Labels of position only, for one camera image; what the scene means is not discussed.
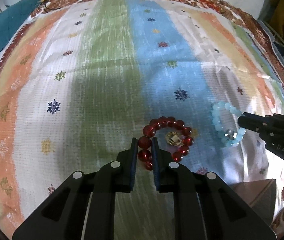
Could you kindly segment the striped woven mat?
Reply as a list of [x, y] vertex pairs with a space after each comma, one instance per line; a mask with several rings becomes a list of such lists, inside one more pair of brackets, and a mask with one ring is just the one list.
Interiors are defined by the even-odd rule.
[[48, 26], [41, 45], [22, 46], [35, 58], [21, 72], [28, 81], [18, 94], [4, 93], [8, 81], [0, 83], [3, 234], [12, 237], [72, 172], [99, 170], [161, 116], [183, 120], [194, 132], [185, 166], [216, 172], [229, 184], [274, 179], [271, 210], [279, 213], [284, 161], [253, 132], [235, 147], [222, 143], [217, 129], [238, 127], [225, 109], [213, 119], [213, 105], [226, 102], [248, 111], [213, 97], [169, 17], [152, 12], [146, 18], [136, 1], [99, 2], [80, 26], [80, 39], [67, 43], [81, 15], [81, 8], [67, 13]]

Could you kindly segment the silver clear charm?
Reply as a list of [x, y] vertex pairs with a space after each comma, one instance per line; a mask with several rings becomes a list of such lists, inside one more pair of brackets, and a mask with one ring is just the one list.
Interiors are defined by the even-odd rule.
[[234, 130], [228, 129], [224, 133], [224, 136], [227, 138], [227, 140], [235, 140], [237, 137], [237, 132]]

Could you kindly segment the gold clear charm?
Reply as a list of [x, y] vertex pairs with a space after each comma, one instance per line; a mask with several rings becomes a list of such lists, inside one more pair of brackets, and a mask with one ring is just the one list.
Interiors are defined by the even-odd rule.
[[182, 146], [183, 145], [183, 137], [181, 134], [177, 132], [168, 132], [165, 135], [166, 142], [171, 146]]

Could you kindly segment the teal quilted pillow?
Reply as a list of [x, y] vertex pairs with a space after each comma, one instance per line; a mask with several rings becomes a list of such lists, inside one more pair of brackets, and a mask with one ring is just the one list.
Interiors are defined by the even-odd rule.
[[40, 0], [21, 0], [0, 13], [0, 52], [39, 5]]

